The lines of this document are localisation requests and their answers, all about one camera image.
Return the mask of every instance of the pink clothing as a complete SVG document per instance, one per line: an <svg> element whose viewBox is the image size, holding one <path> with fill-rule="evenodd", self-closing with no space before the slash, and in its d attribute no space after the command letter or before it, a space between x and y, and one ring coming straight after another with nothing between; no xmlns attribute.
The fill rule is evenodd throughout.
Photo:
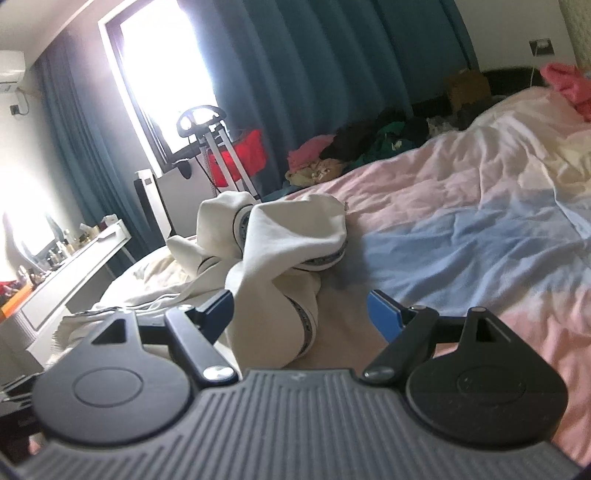
<svg viewBox="0 0 591 480"><path fill-rule="evenodd" d="M310 138L297 150L290 152L287 157L290 172L295 173L306 165L309 165L314 160L318 160L320 152L328 147L334 138L334 135L318 135L318 137Z"/></svg>
<svg viewBox="0 0 591 480"><path fill-rule="evenodd" d="M591 122L591 80L585 78L577 67L563 63L549 63L540 73L583 115L586 122Z"/></svg>

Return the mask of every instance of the screw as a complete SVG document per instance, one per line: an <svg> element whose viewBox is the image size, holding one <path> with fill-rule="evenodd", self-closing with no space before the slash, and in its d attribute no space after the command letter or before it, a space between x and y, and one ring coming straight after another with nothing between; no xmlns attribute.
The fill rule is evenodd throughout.
<svg viewBox="0 0 591 480"><path fill-rule="evenodd" d="M380 384L392 380L396 372L392 367L385 367L378 365L377 367L368 368L363 372L363 378L366 382Z"/></svg>
<svg viewBox="0 0 591 480"><path fill-rule="evenodd" d="M232 367L223 367L221 365L214 365L203 370L203 376L210 382L224 382L235 375Z"/></svg>

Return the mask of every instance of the electrical outlet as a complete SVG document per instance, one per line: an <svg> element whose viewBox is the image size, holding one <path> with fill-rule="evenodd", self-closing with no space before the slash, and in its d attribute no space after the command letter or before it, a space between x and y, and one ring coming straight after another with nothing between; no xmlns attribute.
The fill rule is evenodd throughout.
<svg viewBox="0 0 591 480"><path fill-rule="evenodd" d="M549 38L538 38L537 40L530 40L531 54L534 57L542 57L547 55L554 55L554 47Z"/></svg>

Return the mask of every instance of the vanity table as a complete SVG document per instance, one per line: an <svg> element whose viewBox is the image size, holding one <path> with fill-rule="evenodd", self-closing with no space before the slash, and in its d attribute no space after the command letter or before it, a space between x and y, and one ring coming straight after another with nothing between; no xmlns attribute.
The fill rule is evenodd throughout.
<svg viewBox="0 0 591 480"><path fill-rule="evenodd" d="M109 226L0 323L0 383L43 370L51 356L51 337L62 317L70 314L67 302L130 238L122 220Z"/></svg>

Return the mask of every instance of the ceiling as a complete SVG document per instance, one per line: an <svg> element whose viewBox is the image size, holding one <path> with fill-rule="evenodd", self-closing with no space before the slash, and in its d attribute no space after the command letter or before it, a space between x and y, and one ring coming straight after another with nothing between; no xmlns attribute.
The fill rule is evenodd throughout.
<svg viewBox="0 0 591 480"><path fill-rule="evenodd" d="M31 66L92 1L0 0L0 50L22 50L27 67Z"/></svg>

